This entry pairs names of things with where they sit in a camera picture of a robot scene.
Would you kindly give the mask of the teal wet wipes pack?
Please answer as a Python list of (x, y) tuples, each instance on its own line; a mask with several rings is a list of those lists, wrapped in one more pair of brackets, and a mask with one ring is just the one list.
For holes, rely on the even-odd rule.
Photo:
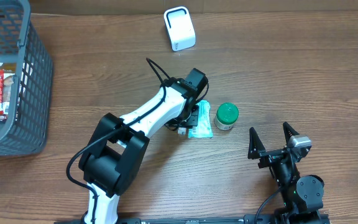
[(212, 138), (213, 131), (209, 118), (210, 103), (206, 100), (201, 100), (197, 105), (199, 109), (198, 124), (188, 131), (188, 138)]

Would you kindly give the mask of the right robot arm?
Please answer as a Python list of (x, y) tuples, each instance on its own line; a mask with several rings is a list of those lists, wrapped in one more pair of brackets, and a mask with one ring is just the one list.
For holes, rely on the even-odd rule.
[[(258, 159), (258, 167), (269, 168), (278, 189), (258, 208), (255, 215), (246, 215), (248, 223), (329, 223), (323, 208), (324, 181), (317, 175), (301, 176), (296, 163), (309, 153), (312, 142), (306, 135), (283, 123), (286, 144), (281, 149), (267, 151), (256, 130), (249, 129), (249, 159)], [(282, 196), (284, 207), (273, 214), (262, 215), (262, 210), (276, 195)]]

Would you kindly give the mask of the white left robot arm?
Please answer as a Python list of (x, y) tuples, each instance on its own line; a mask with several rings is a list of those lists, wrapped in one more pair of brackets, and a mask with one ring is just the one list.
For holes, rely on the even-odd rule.
[(79, 223), (117, 222), (119, 197), (135, 179), (150, 138), (166, 124), (188, 120), (207, 86), (206, 75), (194, 68), (186, 78), (164, 80), (135, 111), (101, 118), (78, 164), (89, 190), (88, 210)]

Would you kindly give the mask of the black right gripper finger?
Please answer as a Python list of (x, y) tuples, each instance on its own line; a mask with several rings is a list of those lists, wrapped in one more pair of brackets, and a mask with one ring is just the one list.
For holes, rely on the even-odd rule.
[(283, 123), (283, 131), (284, 131), (284, 134), (285, 134), (285, 139), (286, 139), (286, 143), (287, 144), (291, 144), (294, 139), (295, 139), (295, 136), (298, 136), (299, 133), (297, 131), (295, 131), (290, 125), (288, 122), (284, 122)]
[(249, 129), (249, 137), (248, 159), (258, 159), (261, 153), (265, 152), (265, 147), (253, 127)]

